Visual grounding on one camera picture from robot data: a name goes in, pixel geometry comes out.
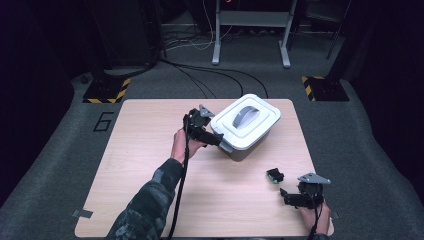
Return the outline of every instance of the dark wall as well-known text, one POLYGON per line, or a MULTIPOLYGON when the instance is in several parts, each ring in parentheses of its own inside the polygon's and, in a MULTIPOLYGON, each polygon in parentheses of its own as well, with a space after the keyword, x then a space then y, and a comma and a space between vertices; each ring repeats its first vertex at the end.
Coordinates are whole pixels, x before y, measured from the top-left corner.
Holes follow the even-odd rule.
POLYGON ((420 1, 383 5, 352 85, 376 140, 424 203, 424 15, 419 6, 420 1))
POLYGON ((0 205, 68 110, 70 77, 22 0, 0 8, 0 205))

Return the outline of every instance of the person's left hand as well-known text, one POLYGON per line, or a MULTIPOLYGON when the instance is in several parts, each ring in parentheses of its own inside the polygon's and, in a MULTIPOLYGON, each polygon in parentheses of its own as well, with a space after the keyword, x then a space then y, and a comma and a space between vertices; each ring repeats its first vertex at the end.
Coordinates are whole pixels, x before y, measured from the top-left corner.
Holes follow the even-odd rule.
MULTIPOLYGON (((179 129, 174 134, 174 144, 172 145, 171 158, 179 161, 181 164, 184 163, 185 156, 185 147, 186 147, 186 136, 183 129, 179 129)), ((188 142, 188 148, 190 150, 189 158, 193 157, 197 150, 201 147, 206 146, 206 143, 199 142, 193 139, 190 139, 188 142)))

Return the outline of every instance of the yellow and black hazard tape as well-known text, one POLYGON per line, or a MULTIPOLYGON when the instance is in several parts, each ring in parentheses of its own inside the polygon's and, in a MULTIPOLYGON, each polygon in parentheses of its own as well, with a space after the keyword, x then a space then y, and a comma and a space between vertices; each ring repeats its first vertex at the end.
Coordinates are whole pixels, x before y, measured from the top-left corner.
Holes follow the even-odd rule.
POLYGON ((122 83, 121 89, 114 98, 85 98, 84 103, 119 103, 127 91, 128 85, 130 84, 131 79, 128 78, 122 83))
POLYGON ((306 95, 308 95, 308 98, 310 101, 315 101, 315 96, 312 91, 312 87, 309 83, 310 79, 325 79, 324 77, 310 77, 310 76, 302 76, 302 82, 303 86, 305 86, 306 95))

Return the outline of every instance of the wooden tabletop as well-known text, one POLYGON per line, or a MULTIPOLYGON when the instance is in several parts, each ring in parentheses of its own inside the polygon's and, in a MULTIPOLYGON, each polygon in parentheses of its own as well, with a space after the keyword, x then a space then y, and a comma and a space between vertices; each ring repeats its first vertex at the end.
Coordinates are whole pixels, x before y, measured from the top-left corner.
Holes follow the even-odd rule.
MULTIPOLYGON (((218 114, 236 99, 127 100, 104 152, 80 218, 78 237, 104 237, 140 187, 170 156, 182 118, 203 104, 218 114)), ((219 148, 201 148, 190 159, 174 237, 307 236, 300 213, 286 206, 266 171, 284 173, 282 187, 298 193, 297 178, 315 172, 293 103, 265 99, 281 111, 267 138, 243 161, 219 148)), ((162 237, 169 233, 172 204, 162 237)))

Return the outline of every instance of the desk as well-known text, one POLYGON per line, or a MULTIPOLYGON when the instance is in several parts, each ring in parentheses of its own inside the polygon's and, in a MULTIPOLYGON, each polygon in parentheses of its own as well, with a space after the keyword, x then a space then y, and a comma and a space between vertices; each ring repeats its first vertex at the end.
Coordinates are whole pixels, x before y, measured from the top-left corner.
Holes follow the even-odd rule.
POLYGON ((219 64, 221 52, 221 25, 284 27, 283 40, 278 41, 284 68, 290 68, 287 39, 293 21, 297 0, 293 0, 289 12, 221 11, 220 0, 216 0, 216 36, 212 64, 219 64))
MULTIPOLYGON (((88 194, 78 237, 104 237, 119 213, 169 158, 173 134, 182 118, 203 104, 218 114, 235 99, 127 100, 88 194)), ((278 167, 285 174, 283 188, 297 193, 297 177, 314 172, 293 104, 267 99, 282 117, 268 137, 241 162, 214 146, 199 149, 190 159, 175 237, 306 236, 300 213, 284 205, 279 187, 266 171, 278 167)), ((163 237, 174 212, 172 204, 163 237)))

